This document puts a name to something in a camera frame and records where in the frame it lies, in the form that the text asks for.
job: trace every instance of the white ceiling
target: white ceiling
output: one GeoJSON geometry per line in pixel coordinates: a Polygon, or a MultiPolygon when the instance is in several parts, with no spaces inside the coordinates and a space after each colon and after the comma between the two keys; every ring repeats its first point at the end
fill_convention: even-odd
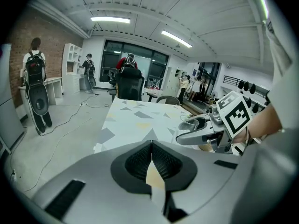
{"type": "Polygon", "coordinates": [[[158,46],[190,62],[224,62],[272,72],[259,0],[45,0],[86,33],[158,46]],[[92,16],[130,18],[130,24],[92,16]],[[161,34],[166,30],[193,47],[161,34]]]}

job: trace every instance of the person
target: person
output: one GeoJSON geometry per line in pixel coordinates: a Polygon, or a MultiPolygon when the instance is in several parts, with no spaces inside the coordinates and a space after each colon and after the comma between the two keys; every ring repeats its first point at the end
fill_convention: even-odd
{"type": "MultiPolygon", "coordinates": [[[[25,69],[25,65],[27,60],[32,56],[32,55],[39,55],[44,61],[46,60],[45,55],[43,52],[39,51],[39,47],[41,45],[41,39],[36,37],[32,40],[29,52],[24,56],[23,58],[23,70],[25,69]]],[[[25,89],[26,89],[26,94],[28,97],[28,90],[29,90],[29,85],[25,83],[25,89]]],[[[44,133],[45,132],[45,125],[42,121],[42,117],[38,114],[36,114],[33,110],[33,117],[36,123],[37,128],[44,133]]],[[[43,115],[43,120],[46,123],[48,127],[52,126],[52,120],[49,112],[47,112],[45,115],[43,115]]]]}
{"type": "Polygon", "coordinates": [[[191,102],[193,102],[193,98],[197,93],[201,92],[201,81],[200,81],[200,77],[198,76],[192,86],[192,91],[190,92],[190,96],[189,96],[189,100],[191,102]]]}
{"type": "Polygon", "coordinates": [[[85,69],[84,70],[84,80],[85,80],[85,86],[86,86],[86,91],[85,92],[86,93],[93,93],[93,87],[89,82],[88,74],[87,74],[88,68],[93,65],[93,61],[91,60],[92,55],[89,53],[89,54],[87,54],[86,58],[87,58],[87,60],[85,60],[83,62],[83,64],[80,66],[80,68],[85,69]]]}
{"type": "MultiPolygon", "coordinates": [[[[273,85],[275,86],[271,92],[267,93],[271,103],[268,103],[267,107],[259,112],[248,125],[251,138],[271,135],[282,128],[294,128],[299,123],[297,115],[294,115],[292,112],[285,112],[286,110],[292,110],[292,105],[299,101],[298,94],[290,91],[298,83],[298,78],[296,77],[298,75],[298,67],[294,64],[291,66],[291,59],[280,40],[276,37],[270,19],[267,20],[266,25],[266,34],[270,40],[270,49],[274,62],[273,85]],[[285,105],[281,105],[281,100],[288,100],[288,102],[285,102],[285,105]]],[[[244,142],[246,138],[247,132],[244,129],[235,136],[233,143],[244,142]]]]}
{"type": "Polygon", "coordinates": [[[178,96],[178,100],[180,102],[180,105],[183,104],[184,94],[185,94],[185,91],[186,91],[189,83],[190,83],[190,76],[189,75],[184,77],[184,78],[179,78],[179,84],[181,86],[181,92],[178,96]]]}
{"type": "Polygon", "coordinates": [[[134,54],[133,54],[133,53],[129,53],[129,54],[127,55],[127,57],[123,57],[122,59],[120,59],[120,60],[118,61],[117,65],[116,65],[116,69],[121,70],[122,67],[123,67],[123,65],[125,64],[125,62],[126,62],[127,60],[129,60],[130,57],[131,57],[132,60],[134,61],[133,66],[135,67],[135,69],[138,69],[138,65],[137,65],[137,62],[134,60],[134,54]]]}

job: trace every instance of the office chair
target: office chair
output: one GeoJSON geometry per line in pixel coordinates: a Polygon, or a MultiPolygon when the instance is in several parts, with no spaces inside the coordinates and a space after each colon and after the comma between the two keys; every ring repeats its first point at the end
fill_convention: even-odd
{"type": "Polygon", "coordinates": [[[144,77],[140,70],[125,67],[122,73],[116,75],[118,98],[141,101],[144,77]]]}
{"type": "Polygon", "coordinates": [[[179,100],[177,98],[168,95],[159,97],[156,103],[159,103],[159,101],[163,99],[166,99],[165,104],[167,105],[179,105],[179,100]]]}

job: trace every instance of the brick wall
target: brick wall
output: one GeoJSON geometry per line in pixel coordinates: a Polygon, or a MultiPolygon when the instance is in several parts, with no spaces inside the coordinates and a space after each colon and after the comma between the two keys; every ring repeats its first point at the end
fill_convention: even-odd
{"type": "Polygon", "coordinates": [[[82,47],[83,38],[74,34],[60,23],[33,8],[26,8],[19,20],[15,23],[6,43],[12,44],[10,52],[10,88],[15,107],[22,104],[18,86],[21,85],[20,69],[23,66],[23,58],[29,52],[33,38],[42,40],[39,48],[46,57],[47,77],[61,77],[62,56],[64,44],[72,43],[82,47]]]}

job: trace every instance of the table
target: table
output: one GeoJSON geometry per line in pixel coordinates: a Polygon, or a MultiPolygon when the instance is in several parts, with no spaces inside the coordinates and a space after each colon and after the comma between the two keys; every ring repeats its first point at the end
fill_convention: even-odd
{"type": "Polygon", "coordinates": [[[94,152],[142,140],[171,142],[181,115],[190,113],[178,105],[124,100],[115,97],[94,152]]]}
{"type": "MultiPolygon", "coordinates": [[[[62,101],[61,77],[48,78],[44,81],[44,85],[48,91],[48,98],[50,105],[58,105],[62,101]]],[[[25,107],[26,114],[30,117],[29,104],[26,99],[25,86],[19,86],[22,101],[25,107]]]]}

